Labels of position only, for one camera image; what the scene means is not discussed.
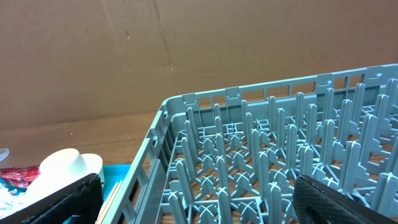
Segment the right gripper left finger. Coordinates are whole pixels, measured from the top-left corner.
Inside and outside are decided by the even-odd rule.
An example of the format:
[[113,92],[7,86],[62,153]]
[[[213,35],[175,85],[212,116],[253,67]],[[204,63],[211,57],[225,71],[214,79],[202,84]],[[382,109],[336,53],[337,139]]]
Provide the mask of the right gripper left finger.
[[102,180],[88,174],[43,199],[1,219],[1,223],[73,223],[94,224],[103,205]]

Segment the white tissue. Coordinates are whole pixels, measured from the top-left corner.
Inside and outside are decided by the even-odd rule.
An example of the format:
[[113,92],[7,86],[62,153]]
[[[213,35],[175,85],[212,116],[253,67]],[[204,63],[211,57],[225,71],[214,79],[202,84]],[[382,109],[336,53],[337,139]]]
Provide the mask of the white tissue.
[[1,184],[1,219],[26,208],[29,205],[25,193],[17,194],[17,190],[9,190]]

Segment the red snack wrapper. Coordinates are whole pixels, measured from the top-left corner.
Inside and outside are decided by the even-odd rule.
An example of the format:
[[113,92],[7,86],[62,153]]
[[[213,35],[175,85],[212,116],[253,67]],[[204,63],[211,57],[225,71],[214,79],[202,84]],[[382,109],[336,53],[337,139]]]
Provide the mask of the red snack wrapper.
[[40,175],[39,166],[24,168],[10,167],[1,169],[1,180],[5,184],[18,188],[28,186]]

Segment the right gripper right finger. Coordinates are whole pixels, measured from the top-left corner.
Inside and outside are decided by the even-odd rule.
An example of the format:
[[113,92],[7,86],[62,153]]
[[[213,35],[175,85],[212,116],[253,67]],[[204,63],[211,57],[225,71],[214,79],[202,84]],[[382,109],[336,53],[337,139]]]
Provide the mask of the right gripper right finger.
[[300,224],[397,223],[307,175],[295,181],[293,207]]

